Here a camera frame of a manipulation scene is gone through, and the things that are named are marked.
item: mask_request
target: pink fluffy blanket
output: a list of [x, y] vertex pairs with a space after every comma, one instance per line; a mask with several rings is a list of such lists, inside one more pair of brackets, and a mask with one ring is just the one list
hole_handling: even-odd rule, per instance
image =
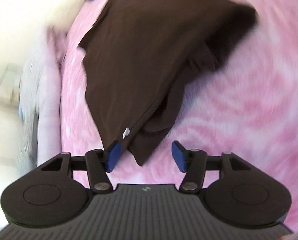
[[[62, 67], [63, 151], [83, 155], [102, 147], [84, 94], [86, 78], [78, 48], [107, 0], [88, 1], [68, 34]], [[174, 183], [184, 177], [171, 156], [171, 143], [210, 155], [232, 151], [282, 182], [292, 193], [286, 225], [298, 230], [298, 0], [236, 0], [252, 4], [259, 25], [239, 44], [218, 73], [186, 89], [175, 126], [151, 159], [139, 167], [125, 153], [108, 176], [117, 183]], [[86, 174], [75, 179], [88, 185]], [[207, 172], [204, 186], [217, 179]]]

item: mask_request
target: white label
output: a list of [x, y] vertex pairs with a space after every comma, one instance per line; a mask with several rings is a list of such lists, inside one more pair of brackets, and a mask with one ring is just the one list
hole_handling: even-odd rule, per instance
[[124, 139], [125, 137], [127, 137], [129, 135], [129, 133], [130, 133], [130, 129], [127, 127], [125, 129], [125, 131], [123, 132], [122, 139]]

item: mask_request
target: white fabric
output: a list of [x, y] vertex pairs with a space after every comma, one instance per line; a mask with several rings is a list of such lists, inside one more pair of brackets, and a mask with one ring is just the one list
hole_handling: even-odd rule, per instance
[[37, 31], [23, 69], [19, 112], [24, 129], [17, 154], [20, 175], [61, 152], [61, 78], [58, 63], [62, 61], [64, 54], [56, 55], [55, 52], [57, 43], [64, 42], [64, 38], [54, 39], [54, 35], [53, 30], [46, 27]]

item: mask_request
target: brown t-shirt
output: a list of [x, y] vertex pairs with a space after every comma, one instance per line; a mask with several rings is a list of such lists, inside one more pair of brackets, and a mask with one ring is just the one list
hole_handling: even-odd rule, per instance
[[221, 66], [255, 21], [229, 0], [109, 0], [79, 44], [104, 147], [119, 140], [142, 165], [174, 125], [185, 85]]

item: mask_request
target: bed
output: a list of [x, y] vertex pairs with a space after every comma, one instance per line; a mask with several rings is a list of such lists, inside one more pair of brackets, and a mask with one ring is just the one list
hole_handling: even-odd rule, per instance
[[[87, 1], [67, 35], [61, 65], [61, 143], [72, 155], [102, 148], [85, 103], [83, 49], [77, 47], [107, 0]], [[225, 68], [198, 78], [185, 91], [176, 124], [142, 167], [126, 152], [108, 174], [112, 184], [174, 183], [184, 177], [171, 143], [210, 155], [232, 151], [282, 182], [292, 193], [286, 225], [298, 231], [298, 0], [236, 0], [252, 4], [259, 25], [236, 48]], [[74, 178], [88, 187], [86, 173]], [[207, 172], [204, 187], [217, 179]]]

